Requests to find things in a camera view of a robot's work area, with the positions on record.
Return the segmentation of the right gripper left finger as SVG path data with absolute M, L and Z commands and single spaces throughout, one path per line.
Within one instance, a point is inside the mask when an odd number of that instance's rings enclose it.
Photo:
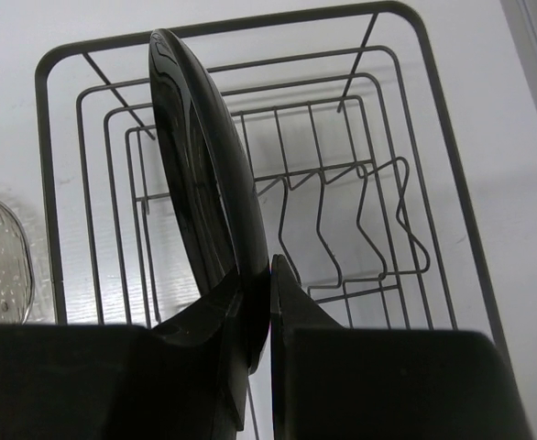
M 268 326 L 236 269 L 151 329 L 0 324 L 0 439 L 234 439 Z

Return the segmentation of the black round plate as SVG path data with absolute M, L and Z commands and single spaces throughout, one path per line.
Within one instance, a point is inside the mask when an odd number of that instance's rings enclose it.
M 151 33 L 148 74 L 159 153 L 197 287 L 205 295 L 236 273 L 255 372 L 269 330 L 270 269 L 247 155 L 210 74 L 173 32 Z

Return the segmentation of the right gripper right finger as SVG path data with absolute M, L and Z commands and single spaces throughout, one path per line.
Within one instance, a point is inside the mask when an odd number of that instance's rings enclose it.
M 511 372 L 477 332 L 351 329 L 271 264 L 278 439 L 529 439 Z

